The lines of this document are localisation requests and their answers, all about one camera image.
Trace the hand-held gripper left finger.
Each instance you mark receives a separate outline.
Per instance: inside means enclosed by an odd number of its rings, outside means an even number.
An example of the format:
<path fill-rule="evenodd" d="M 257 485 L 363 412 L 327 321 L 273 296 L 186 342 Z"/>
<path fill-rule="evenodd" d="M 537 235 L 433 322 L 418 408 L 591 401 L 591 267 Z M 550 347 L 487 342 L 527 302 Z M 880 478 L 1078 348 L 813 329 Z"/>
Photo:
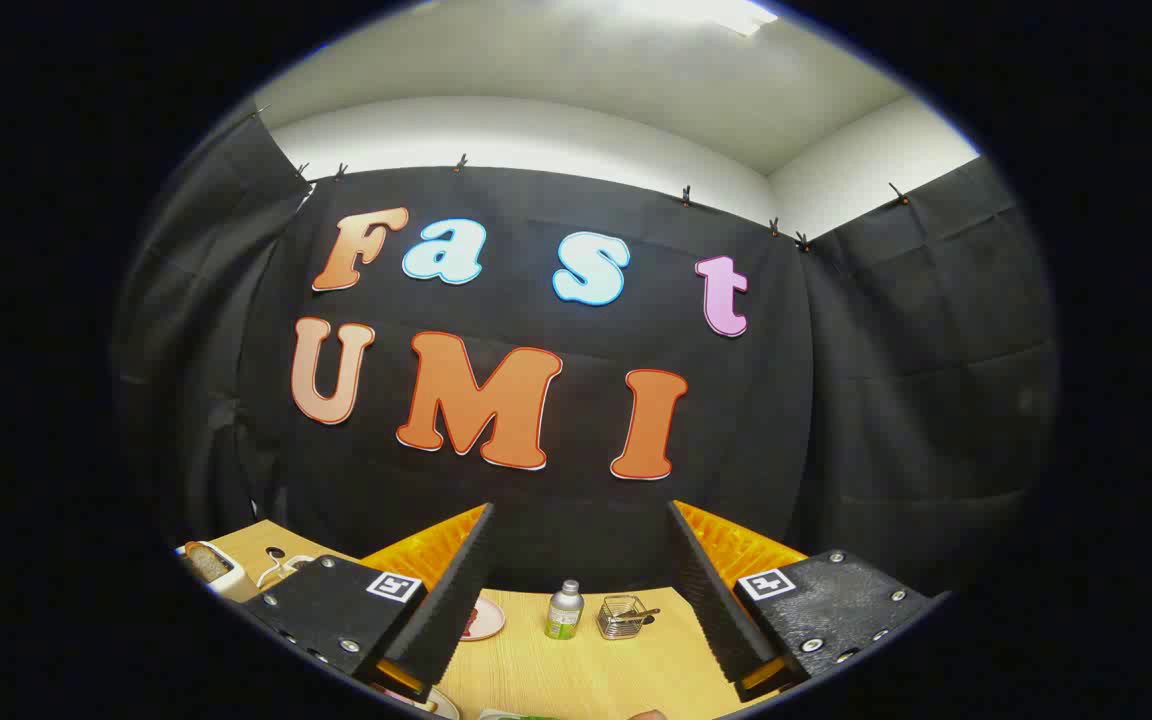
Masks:
<path fill-rule="evenodd" d="M 425 702 L 493 568 L 495 514 L 483 503 L 361 560 L 324 553 L 238 611 L 353 682 Z"/>

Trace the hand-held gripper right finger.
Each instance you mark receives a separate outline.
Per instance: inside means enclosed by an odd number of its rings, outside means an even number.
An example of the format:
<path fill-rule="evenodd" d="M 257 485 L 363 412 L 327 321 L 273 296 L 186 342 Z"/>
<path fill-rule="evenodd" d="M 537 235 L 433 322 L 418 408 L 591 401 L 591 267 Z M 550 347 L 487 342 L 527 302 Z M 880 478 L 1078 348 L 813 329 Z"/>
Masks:
<path fill-rule="evenodd" d="M 672 585 L 741 702 L 835 673 L 941 601 L 851 551 L 805 555 L 681 501 L 667 514 Z"/>

